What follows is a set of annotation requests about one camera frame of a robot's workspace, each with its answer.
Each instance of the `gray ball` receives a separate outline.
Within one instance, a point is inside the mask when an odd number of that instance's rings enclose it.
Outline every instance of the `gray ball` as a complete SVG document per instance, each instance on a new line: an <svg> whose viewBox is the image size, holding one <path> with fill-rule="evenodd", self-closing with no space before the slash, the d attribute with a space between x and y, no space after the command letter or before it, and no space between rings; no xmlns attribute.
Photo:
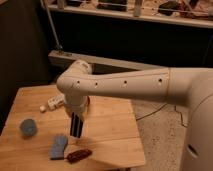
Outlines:
<svg viewBox="0 0 213 171"><path fill-rule="evenodd" d="M21 125L20 130L24 136L30 137L37 133L37 126L33 119L25 119Z"/></svg>

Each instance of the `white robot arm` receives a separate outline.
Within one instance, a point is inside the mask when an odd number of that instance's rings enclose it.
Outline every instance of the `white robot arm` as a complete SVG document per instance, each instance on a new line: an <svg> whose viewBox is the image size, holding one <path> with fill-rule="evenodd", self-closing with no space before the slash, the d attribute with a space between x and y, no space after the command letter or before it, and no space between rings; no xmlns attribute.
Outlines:
<svg viewBox="0 0 213 171"><path fill-rule="evenodd" d="M80 137L88 95L167 101L189 107L189 123L181 170L213 170L213 69L165 68L118 74L92 75L85 61L75 61L57 81L65 106Z"/></svg>

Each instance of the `cable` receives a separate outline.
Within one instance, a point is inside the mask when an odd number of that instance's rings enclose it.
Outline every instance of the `cable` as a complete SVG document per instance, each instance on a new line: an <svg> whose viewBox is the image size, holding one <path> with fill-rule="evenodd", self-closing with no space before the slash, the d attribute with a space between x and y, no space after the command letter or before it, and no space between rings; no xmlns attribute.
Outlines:
<svg viewBox="0 0 213 171"><path fill-rule="evenodd" d="M147 114L147 115L145 115L145 116L136 118L136 121L142 120L142 119L144 119L144 118L146 118L146 117L149 117L149 116L151 116L151 115L156 114L157 112L161 111L167 104L168 104L168 103L164 103L161 107L159 107L159 108L158 108L157 110L155 110L154 112L151 112L151 113L149 113L149 114ZM174 111L177 112L178 114L180 114L181 126L187 128L187 125L185 125L185 124L183 123L183 114L182 114L182 112L180 112L180 111L177 110L177 106L176 106L176 105L174 106Z"/></svg>
<svg viewBox="0 0 213 171"><path fill-rule="evenodd" d="M168 104L168 103L164 103L161 107L159 107L159 108L158 108L157 110L155 110L154 112L151 112L151 113L149 113L149 114L147 114L147 115L145 115L145 116L136 118L136 121L139 121L139 120L141 120L141 119L144 119L144 118L146 118L146 117L149 117L149 116L151 116L151 115L154 115L155 113L157 113L157 112L159 112L160 110L162 110L167 104Z"/></svg>
<svg viewBox="0 0 213 171"><path fill-rule="evenodd" d="M187 128L187 125L185 125L185 124L183 123L183 114L182 114L182 112L180 112L180 111L177 110L177 106L176 106L176 105L174 106L174 111L180 114L181 126Z"/></svg>

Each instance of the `item on shelf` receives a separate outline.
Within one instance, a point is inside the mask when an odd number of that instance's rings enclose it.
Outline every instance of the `item on shelf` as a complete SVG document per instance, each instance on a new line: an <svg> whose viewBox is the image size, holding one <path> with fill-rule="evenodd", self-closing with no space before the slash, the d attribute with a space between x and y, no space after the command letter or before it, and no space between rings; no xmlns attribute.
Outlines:
<svg viewBox="0 0 213 171"><path fill-rule="evenodd" d="M98 9L126 11L127 0L98 0Z"/></svg>
<svg viewBox="0 0 213 171"><path fill-rule="evenodd" d="M26 137L31 137L37 133L37 126L33 119L25 119L21 125L20 130Z"/></svg>
<svg viewBox="0 0 213 171"><path fill-rule="evenodd" d="M56 135L54 137L53 146L49 152L51 160L62 160L64 159L64 150L67 147L68 138L66 135Z"/></svg>
<svg viewBox="0 0 213 171"><path fill-rule="evenodd" d="M176 1L168 1L159 5L158 12L167 16L173 14L174 10L178 10L180 8L180 3Z"/></svg>
<svg viewBox="0 0 213 171"><path fill-rule="evenodd" d="M79 7L83 2L84 0L67 0L67 5Z"/></svg>

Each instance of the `wooden table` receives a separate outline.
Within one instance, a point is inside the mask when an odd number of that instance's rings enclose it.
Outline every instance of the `wooden table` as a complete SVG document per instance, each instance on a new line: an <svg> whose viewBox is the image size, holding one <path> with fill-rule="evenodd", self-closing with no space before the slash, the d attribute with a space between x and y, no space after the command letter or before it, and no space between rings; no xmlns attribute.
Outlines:
<svg viewBox="0 0 213 171"><path fill-rule="evenodd" d="M69 136L70 118L64 107L46 113L39 106L58 95L55 85L19 89L0 137L1 171L95 171L129 168L145 164L141 139L130 100L90 97L91 103L81 139ZM38 133L23 138L19 125L36 121ZM57 134L69 137L65 155L88 148L92 156L78 163L49 160L49 150Z"/></svg>

